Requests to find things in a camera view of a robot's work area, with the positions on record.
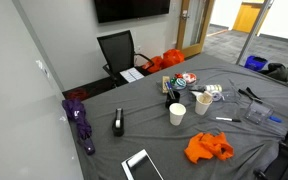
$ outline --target door frame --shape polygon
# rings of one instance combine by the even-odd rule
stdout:
[[[182,8],[181,8],[181,15],[180,15],[181,17],[180,17],[180,23],[179,23],[179,29],[178,29],[178,35],[177,35],[176,49],[179,49],[184,54],[185,57],[193,56],[193,55],[196,55],[196,54],[199,54],[199,53],[202,52],[204,41],[205,41],[205,37],[206,37],[206,32],[207,32],[207,28],[208,28],[208,26],[210,24],[211,14],[212,14],[212,10],[213,10],[213,7],[214,7],[215,0],[204,0],[204,2],[206,2],[208,4],[207,4],[207,8],[205,9],[206,10],[206,15],[203,16],[205,18],[202,19],[203,28],[202,28],[202,31],[201,31],[200,42],[183,49],[183,41],[184,41],[184,35],[185,35],[186,20],[184,20],[182,18],[182,12],[184,10],[188,11],[190,0],[183,0],[182,1]]]

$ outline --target gray carpet floor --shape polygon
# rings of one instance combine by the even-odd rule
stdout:
[[[213,34],[221,30],[224,29],[210,25],[207,34]],[[248,33],[234,30],[208,36],[204,42],[203,52],[224,61],[235,63],[247,36]],[[288,67],[288,42],[256,36],[240,65],[244,65],[250,55],[265,58],[269,63],[282,63]]]

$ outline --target wall outlet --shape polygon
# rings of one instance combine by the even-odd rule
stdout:
[[[136,53],[142,53],[142,46],[136,47]]]
[[[47,69],[44,67],[44,64],[41,60],[35,61],[38,67],[42,70],[42,72],[46,75],[47,78],[50,78],[50,74],[48,73]]]
[[[176,10],[176,3],[172,3],[172,11]]]

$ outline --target paper cup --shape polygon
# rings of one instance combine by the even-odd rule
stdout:
[[[173,103],[170,106],[170,122],[174,126],[181,124],[184,114],[186,113],[186,108],[180,103]]]
[[[196,96],[195,112],[199,115],[204,115],[213,101],[210,103],[202,103],[200,101],[201,96],[203,96],[203,94]]]

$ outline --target gray wall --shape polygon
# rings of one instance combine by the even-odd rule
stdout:
[[[40,67],[49,72],[12,1],[0,0],[0,179],[83,179],[63,95]]]
[[[148,57],[175,47],[181,0],[171,0],[168,15],[106,24],[97,23],[92,0],[19,1],[64,90],[108,76],[98,36],[130,29],[135,47],[141,46]]]

